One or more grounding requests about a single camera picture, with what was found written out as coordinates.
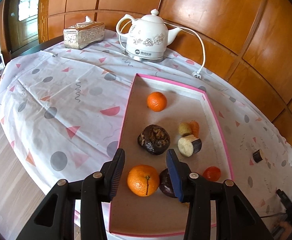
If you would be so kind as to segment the person's right hand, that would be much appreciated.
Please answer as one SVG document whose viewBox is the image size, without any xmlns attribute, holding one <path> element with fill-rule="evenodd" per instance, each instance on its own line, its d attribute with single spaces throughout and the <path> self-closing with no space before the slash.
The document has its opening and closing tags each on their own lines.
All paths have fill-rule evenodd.
<svg viewBox="0 0 292 240">
<path fill-rule="evenodd" d="M 275 226 L 279 226 L 284 229 L 283 235 L 290 235 L 292 232 L 292 226 L 286 221 L 277 221 L 275 222 Z"/>
</svg>

